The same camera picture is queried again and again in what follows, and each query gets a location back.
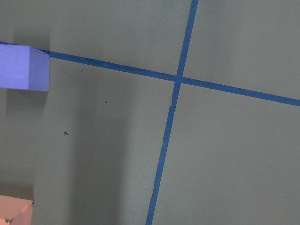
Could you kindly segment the purple foam block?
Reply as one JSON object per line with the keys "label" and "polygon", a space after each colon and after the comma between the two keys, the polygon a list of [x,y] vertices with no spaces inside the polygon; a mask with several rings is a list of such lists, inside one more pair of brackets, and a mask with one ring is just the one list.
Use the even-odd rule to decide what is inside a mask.
{"label": "purple foam block", "polygon": [[0,87],[48,91],[50,55],[28,45],[0,45]]}

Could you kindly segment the orange foam block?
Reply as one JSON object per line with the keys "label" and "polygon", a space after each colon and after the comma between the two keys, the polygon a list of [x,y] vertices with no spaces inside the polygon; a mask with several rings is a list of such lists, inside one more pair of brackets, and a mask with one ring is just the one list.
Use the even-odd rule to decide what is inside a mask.
{"label": "orange foam block", "polygon": [[31,225],[33,201],[10,196],[0,196],[1,225]]}

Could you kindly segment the crossing blue tape line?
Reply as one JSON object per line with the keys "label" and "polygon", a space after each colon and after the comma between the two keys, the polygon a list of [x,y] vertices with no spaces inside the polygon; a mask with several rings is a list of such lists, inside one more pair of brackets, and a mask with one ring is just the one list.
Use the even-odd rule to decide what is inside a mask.
{"label": "crossing blue tape line", "polygon": [[154,179],[154,184],[153,184],[153,192],[152,192],[152,196],[151,196],[149,207],[148,207],[147,217],[145,220],[146,225],[151,225],[153,218],[154,218],[159,188],[160,188],[160,184],[161,184],[161,179],[162,179],[164,165],[165,165],[165,159],[166,159],[166,155],[167,155],[167,149],[168,149],[172,126],[173,126],[173,119],[174,119],[176,106],[177,106],[177,102],[178,102],[180,87],[182,84],[183,73],[184,73],[184,69],[185,69],[185,65],[186,65],[186,60],[187,60],[190,39],[191,39],[192,31],[193,31],[193,25],[194,25],[194,21],[195,21],[195,14],[197,11],[197,7],[198,7],[198,1],[192,0],[190,10],[189,10],[188,20],[187,20],[187,24],[186,24],[185,35],[184,35],[182,48],[181,48],[180,60],[178,63],[177,73],[175,76],[175,81],[174,81],[174,86],[173,86],[173,91],[172,91],[172,102],[169,107],[169,111],[168,111],[168,115],[167,115],[165,131],[164,131],[164,136],[163,136],[163,140],[162,140],[162,146],[161,146],[159,159],[158,159],[158,163],[157,163],[157,169],[156,169],[156,174],[155,174],[155,179]]}

